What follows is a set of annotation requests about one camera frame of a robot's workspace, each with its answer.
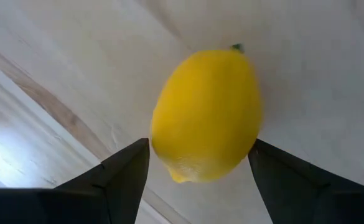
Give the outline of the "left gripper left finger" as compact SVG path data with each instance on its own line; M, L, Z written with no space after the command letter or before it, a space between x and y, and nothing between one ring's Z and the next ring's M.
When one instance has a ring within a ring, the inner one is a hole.
M53 189L0 189L0 223L134 223L149 159L142 138Z

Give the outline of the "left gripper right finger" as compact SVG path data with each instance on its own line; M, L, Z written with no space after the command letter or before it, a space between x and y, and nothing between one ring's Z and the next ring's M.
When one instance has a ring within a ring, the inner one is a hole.
M364 224L364 185L260 139L248 159L273 223Z

